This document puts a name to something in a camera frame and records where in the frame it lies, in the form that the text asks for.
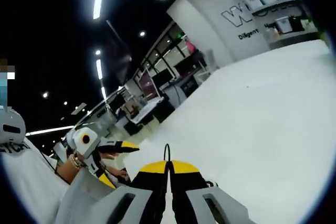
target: bracelet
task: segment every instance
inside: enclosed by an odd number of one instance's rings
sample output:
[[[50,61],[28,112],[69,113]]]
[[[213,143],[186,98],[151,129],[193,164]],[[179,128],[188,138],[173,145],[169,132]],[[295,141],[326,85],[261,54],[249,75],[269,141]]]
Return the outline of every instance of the bracelet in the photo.
[[[78,170],[80,170],[80,169],[83,168],[83,167],[86,167],[85,163],[83,163],[83,162],[80,161],[77,157],[75,157],[74,154],[71,154],[71,155],[69,156],[69,160],[70,160],[70,162],[72,163],[72,165],[73,165],[76,169],[78,169]]]

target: wall shelf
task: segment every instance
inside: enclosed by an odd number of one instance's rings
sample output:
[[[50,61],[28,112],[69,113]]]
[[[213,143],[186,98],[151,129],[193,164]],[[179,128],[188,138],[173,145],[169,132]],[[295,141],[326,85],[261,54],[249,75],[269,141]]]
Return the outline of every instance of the wall shelf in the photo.
[[[299,2],[301,0],[278,0],[274,3],[271,3],[271,4],[268,4],[268,5],[263,5],[257,9],[254,9],[254,10],[251,10],[251,14],[252,15],[257,15],[259,13],[262,13],[262,12],[265,12],[267,10],[270,10],[270,9],[273,9],[273,8],[276,8],[277,6],[280,6],[280,5],[283,5],[283,4],[290,4],[290,3],[293,3],[293,2]]]
[[[275,39],[268,40],[267,43],[273,47],[279,43],[281,43],[283,46],[286,46],[286,45],[291,45],[291,44],[308,41],[308,40],[314,40],[318,38],[319,38],[318,30],[309,29],[305,31],[296,31],[296,32],[280,35],[279,37]]]

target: black wire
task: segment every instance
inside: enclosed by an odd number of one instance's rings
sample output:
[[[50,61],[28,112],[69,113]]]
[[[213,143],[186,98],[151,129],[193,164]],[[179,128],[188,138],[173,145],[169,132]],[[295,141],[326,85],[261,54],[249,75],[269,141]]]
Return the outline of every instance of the black wire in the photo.
[[[163,160],[166,160],[166,150],[168,148],[168,161],[170,162],[170,147],[168,144],[164,147],[164,154],[163,154]]]

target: monitor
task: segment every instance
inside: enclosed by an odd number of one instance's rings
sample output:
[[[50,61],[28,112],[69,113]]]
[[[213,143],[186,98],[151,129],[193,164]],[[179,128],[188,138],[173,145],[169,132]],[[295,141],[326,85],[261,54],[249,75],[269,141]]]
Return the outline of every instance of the monitor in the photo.
[[[165,85],[167,82],[169,82],[172,78],[173,76],[168,69],[164,69],[163,71],[152,77],[153,82],[158,89],[161,86]]]
[[[110,102],[110,107],[114,113],[116,113],[117,109],[123,106],[126,103],[122,94],[117,94],[115,98]]]
[[[139,85],[147,101],[159,96],[156,90],[156,86],[147,70],[145,70],[140,77]]]
[[[178,64],[174,66],[174,68],[178,71],[180,76],[188,75],[190,72],[195,70],[196,68],[201,67],[201,62],[204,66],[205,61],[203,58],[203,54],[199,51],[195,51],[192,55],[186,57],[185,59],[181,60]]]

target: ceiling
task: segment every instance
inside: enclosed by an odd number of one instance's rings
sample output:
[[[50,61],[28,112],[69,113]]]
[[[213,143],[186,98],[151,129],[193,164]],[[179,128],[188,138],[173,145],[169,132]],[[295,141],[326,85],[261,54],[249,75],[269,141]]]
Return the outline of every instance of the ceiling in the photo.
[[[166,10],[174,1],[103,0],[100,18],[93,20],[94,0],[6,0],[1,58],[8,58],[16,72],[15,80],[8,81],[8,105],[23,116],[27,131],[74,125],[86,113],[71,115],[76,106],[84,102],[85,109],[92,109],[102,100],[94,52],[102,51],[102,61],[109,57],[104,47],[111,30],[105,20],[128,46],[131,77],[172,21]],[[103,72],[109,94],[120,82],[109,66],[103,65]],[[42,145],[64,134],[30,139]]]

